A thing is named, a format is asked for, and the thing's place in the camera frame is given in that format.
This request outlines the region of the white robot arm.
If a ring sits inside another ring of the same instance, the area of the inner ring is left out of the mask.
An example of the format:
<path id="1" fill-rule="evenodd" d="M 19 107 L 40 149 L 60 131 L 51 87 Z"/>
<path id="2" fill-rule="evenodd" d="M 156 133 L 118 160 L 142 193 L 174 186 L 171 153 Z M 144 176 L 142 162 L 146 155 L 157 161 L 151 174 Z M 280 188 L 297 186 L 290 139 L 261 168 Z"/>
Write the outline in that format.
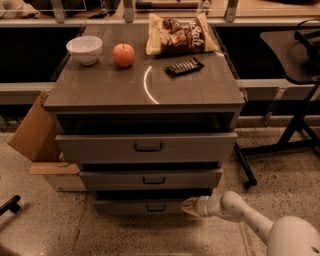
<path id="1" fill-rule="evenodd" d="M 181 203 L 181 209 L 192 216 L 245 222 L 267 246 L 266 256 L 320 256 L 320 233 L 309 222 L 296 216 L 273 222 L 233 191 L 191 197 Z"/>

